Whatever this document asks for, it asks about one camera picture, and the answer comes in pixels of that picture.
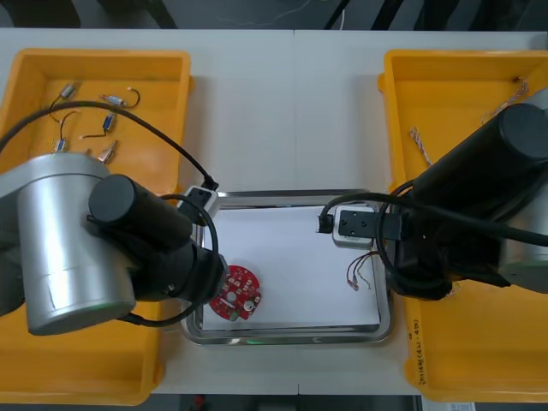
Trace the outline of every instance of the robotic arm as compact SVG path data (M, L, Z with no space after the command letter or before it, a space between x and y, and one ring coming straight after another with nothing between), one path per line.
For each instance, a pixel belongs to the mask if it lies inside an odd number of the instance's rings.
M374 238L400 295L439 300L461 280L548 293L546 109L543 90L507 107L392 195L335 199L319 231L347 247ZM383 203L379 213L341 205L368 200ZM337 205L334 217L327 214Z
M107 104L71 104L135 117ZM53 110L61 109L42 110L15 125L0 150L18 129ZM214 190L217 184L204 174ZM112 319L153 327L184 319L218 294L227 272L209 214L217 198L213 190L194 187L186 195L159 198L127 176L112 176L94 158L68 152L34 158L1 175L0 315L26 302L29 332L39 336ZM212 250L191 239L193 223L210 227ZM136 301L169 298L190 307L162 321L131 313Z

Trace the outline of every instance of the yellow plastic tray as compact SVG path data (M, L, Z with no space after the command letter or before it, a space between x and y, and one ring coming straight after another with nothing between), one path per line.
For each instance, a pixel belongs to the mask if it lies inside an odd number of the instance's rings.
M47 107L71 81L81 81L74 99L98 100L114 94L132 110L182 143L190 86L190 56L180 51L24 50L16 57L0 112L2 134L22 117ZM126 118L117 118L106 138L78 140L80 134L101 131L104 110L81 109L65 127L71 151L92 149L97 155L114 139L119 151L113 173L134 178L156 194L176 190L180 155ZM61 118L63 112L57 112ZM28 158L50 152L59 126L49 117L17 135L0 155L0 172ZM139 303L136 312L160 319L158 303ZM25 307L0 318L0 402L65 404L139 404L158 385L159 331L118 321L55 337L28 334Z
M395 186L426 163L408 131L416 127L432 161L481 125L481 117L527 81L548 86L548 53L390 51L384 93ZM408 381L435 401L548 402L548 295L463 281L441 301L405 298Z
M135 94L141 101L131 110L136 116L182 144L190 77L190 56L183 51L96 51L26 49L15 58L4 94L0 126L6 131L22 117L50 106L63 87L78 82L75 100L97 100L112 94L130 104ZM112 173L123 173L155 194L176 190L181 155L158 137L122 116L117 116L108 137L80 140L83 134L101 134L105 110L79 109L67 119L63 135L74 152L91 149L97 157L113 140L118 140ZM69 110L54 116L63 118ZM59 124L43 117L21 131L3 150L0 172L24 163L28 158L51 152L59 138Z

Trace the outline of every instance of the white paper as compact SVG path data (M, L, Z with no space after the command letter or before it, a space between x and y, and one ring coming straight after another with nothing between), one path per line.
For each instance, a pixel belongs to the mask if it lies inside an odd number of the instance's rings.
M244 330L379 324L372 261L359 291L346 281L348 265L364 250L335 246L318 234L321 207L222 210L215 219L219 252L259 280L262 300L248 319L230 322L204 307L204 330ZM210 236L205 246L211 248Z

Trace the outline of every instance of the black cylindrical motor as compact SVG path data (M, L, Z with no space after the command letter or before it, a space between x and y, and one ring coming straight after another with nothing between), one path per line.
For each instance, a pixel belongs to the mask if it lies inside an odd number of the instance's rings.
M411 195L424 204L480 215L536 179L547 162L548 117L534 105L514 104L417 177Z

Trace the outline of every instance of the black electrical cord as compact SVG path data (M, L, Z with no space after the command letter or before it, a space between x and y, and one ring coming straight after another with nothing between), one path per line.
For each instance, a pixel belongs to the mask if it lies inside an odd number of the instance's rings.
M107 111L112 111L114 113L119 114L120 116L127 117L129 120L132 120L139 124L141 127L146 128L151 133L155 134L157 137L165 141L167 144L175 148L184 158L186 158L203 176L205 179L205 187L209 188L210 190L215 190L218 188L218 184L213 180L213 177L211 177L206 169L202 167L200 163L198 163L194 157L192 157L184 148L179 146L177 143L175 143L172 139L170 139L166 134L162 133L160 130L152 126L150 123L146 122L145 120L142 120L140 117L137 117L135 114L132 114L128 111L125 111L119 107L115 107L114 105L106 104L106 103L99 103L98 101L68 101L66 103L60 103L60 104L52 104L52 106L49 109L42 109L33 112L32 114L26 116L22 120L18 121L16 125L14 125L3 137L0 139L0 152L4 149L4 147L13 139L24 127L26 127L31 122L35 122L39 118L43 116L48 116L51 113L54 113L56 111L60 110L66 110L66 109L74 109L77 107L93 107L96 109L102 109Z
M402 189L403 191L404 189L408 188L408 184L412 185L412 182L404 184L403 186L399 187L398 190ZM533 244L535 246L548 247L548 235L533 233L531 231L525 231L524 229L515 229L513 227L508 227L500 223L492 223L490 221L480 220L478 218L469 217L458 212L436 207L434 205L424 205L405 197L397 197L397 195L394 194L357 193L344 195L333 199L332 201L327 203L327 205L324 207L319 215L320 226L328 223L327 213L331 208L333 208L334 206L338 206L339 204L349 203L353 201L377 201L381 203L386 203L386 207L384 207L383 205L381 207L381 211L383 209L386 211L386 209L388 208L388 204L411 208L427 213L433 217L437 217L443 220L450 220L454 223L462 225L463 227L474 229L486 235L492 235L498 238L524 242L526 244Z
M184 201L188 203L192 208L194 208L202 216L202 218L204 218L205 223L207 224L207 228L210 230L210 233L211 233L211 251L213 253L213 257L212 257L213 260L210 265L209 278L215 278L217 276L217 264L219 261L219 242L217 237L217 230L215 229L215 224L213 223L213 219L211 218L209 213L206 210L204 210L204 207L194 203L191 199L189 199L186 195L183 195L183 194L166 194L162 196L162 199ZM192 314L196 310L196 308L200 306L200 304L202 304L202 302L200 301L193 302L183 312L178 313L176 316L171 317L169 319L161 319L161 320L143 319L140 315L129 313L119 318L119 320L127 323L131 323L131 324L135 324L135 325L144 325L146 327L164 328L184 320L186 317Z

